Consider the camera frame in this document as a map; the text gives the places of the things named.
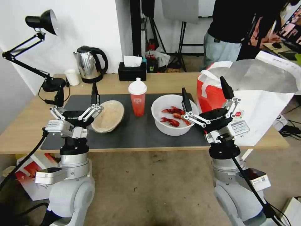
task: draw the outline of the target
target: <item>red water bottle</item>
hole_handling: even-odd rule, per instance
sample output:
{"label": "red water bottle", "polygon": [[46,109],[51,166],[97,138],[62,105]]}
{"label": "red water bottle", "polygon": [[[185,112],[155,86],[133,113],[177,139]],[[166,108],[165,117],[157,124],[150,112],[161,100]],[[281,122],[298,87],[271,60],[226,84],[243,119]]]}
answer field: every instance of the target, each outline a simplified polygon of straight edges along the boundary
{"label": "red water bottle", "polygon": [[136,81],[129,85],[129,93],[131,94],[133,110],[136,116],[144,115],[146,91],[147,87],[141,81],[141,78],[136,78]]}

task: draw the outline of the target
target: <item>desk lamp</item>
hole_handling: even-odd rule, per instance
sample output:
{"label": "desk lamp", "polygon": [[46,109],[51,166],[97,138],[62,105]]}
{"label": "desk lamp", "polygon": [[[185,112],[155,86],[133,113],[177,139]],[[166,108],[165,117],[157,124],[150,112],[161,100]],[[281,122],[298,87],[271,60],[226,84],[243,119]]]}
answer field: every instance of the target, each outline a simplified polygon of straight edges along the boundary
{"label": "desk lamp", "polygon": [[[25,51],[31,49],[32,47],[36,46],[37,44],[43,42],[45,40],[45,33],[42,32],[42,28],[44,28],[46,31],[50,32],[53,35],[58,35],[58,26],[57,26],[57,20],[55,17],[55,14],[53,10],[47,10],[42,13],[41,16],[27,16],[25,18],[26,24],[33,28],[37,33],[32,36],[31,38],[27,39],[26,41],[22,42],[21,44],[17,45],[16,47],[12,48],[9,51],[3,52],[2,56],[4,59],[9,60],[17,65],[20,65],[23,68],[26,68],[27,70],[30,70],[39,76],[42,76],[45,81],[42,84],[42,88],[46,92],[55,92],[59,91],[62,89],[65,85],[66,82],[62,78],[53,78],[50,76],[48,72],[38,70],[36,68],[33,68],[19,60],[16,59],[17,56],[20,54],[24,53]],[[29,47],[26,48],[20,48],[24,44],[28,43],[29,41],[38,38],[39,41],[36,43],[32,44]],[[48,104],[54,104],[54,101],[52,100],[46,100],[45,101]]]}

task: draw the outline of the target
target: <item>monitor screen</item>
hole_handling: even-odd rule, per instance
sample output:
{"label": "monitor screen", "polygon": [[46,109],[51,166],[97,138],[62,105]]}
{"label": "monitor screen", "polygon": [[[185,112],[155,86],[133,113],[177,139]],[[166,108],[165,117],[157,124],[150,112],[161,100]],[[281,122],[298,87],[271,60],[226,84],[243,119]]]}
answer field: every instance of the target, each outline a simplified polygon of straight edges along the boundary
{"label": "monitor screen", "polygon": [[282,26],[281,30],[278,32],[278,35],[298,49],[301,48],[301,6]]}

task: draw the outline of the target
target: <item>white bowl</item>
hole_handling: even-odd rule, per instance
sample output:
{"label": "white bowl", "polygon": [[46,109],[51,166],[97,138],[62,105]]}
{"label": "white bowl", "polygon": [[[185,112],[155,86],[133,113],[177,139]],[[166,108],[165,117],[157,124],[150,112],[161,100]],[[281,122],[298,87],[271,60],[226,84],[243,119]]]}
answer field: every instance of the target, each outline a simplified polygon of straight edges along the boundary
{"label": "white bowl", "polygon": [[123,119],[124,107],[122,103],[116,100],[103,102],[103,111],[95,118],[91,126],[97,133],[111,132]]}
{"label": "white bowl", "polygon": [[[155,119],[155,124],[157,128],[162,133],[165,133],[170,136],[180,136],[187,133],[190,130],[190,128],[193,126],[193,124],[189,126],[186,125],[186,123],[182,119],[175,119],[172,114],[162,113],[162,110],[170,109],[171,106],[175,106],[179,109],[183,109],[182,100],[183,100],[182,96],[169,94],[169,95],[161,96],[153,102],[151,106],[151,113]],[[192,107],[192,112],[194,114],[199,114],[198,107],[195,105],[195,103],[190,101],[190,104]],[[168,122],[164,122],[164,123],[161,122],[161,117],[177,120],[180,123],[180,125],[179,127],[170,126]]]}

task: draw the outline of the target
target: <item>jeans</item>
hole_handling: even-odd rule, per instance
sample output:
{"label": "jeans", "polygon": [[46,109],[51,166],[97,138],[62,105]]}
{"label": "jeans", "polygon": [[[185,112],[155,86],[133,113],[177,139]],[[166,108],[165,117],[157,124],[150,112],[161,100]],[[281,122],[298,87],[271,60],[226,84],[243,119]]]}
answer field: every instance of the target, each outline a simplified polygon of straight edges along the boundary
{"label": "jeans", "polygon": [[204,37],[204,69],[218,61],[235,62],[240,48],[241,43],[214,42],[214,37],[206,33]]}

